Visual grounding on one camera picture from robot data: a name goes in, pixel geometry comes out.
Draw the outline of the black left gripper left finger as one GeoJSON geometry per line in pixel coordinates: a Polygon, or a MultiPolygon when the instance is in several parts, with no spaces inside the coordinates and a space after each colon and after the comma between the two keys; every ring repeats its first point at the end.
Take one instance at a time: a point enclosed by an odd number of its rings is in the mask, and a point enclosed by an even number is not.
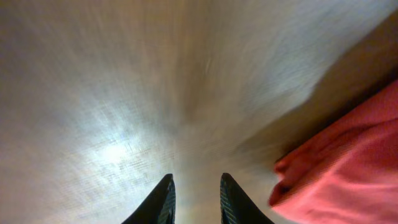
{"type": "Polygon", "coordinates": [[[166,174],[122,224],[174,224],[175,209],[173,175],[166,174]]]}

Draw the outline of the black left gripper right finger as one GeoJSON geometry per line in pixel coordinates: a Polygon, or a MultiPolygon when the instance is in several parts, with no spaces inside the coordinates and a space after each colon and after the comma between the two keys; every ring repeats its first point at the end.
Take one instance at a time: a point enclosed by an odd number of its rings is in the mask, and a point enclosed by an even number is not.
{"type": "Polygon", "coordinates": [[[221,176],[220,207],[222,224],[274,224],[229,173],[221,176]]]}

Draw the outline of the orange McKinney Boyd soccer t-shirt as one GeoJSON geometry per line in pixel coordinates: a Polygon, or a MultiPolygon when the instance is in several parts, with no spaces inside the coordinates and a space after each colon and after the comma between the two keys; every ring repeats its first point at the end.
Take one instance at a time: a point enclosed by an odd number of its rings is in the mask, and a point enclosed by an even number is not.
{"type": "Polygon", "coordinates": [[[397,222],[397,83],[296,148],[269,199],[298,223],[397,222]]]}

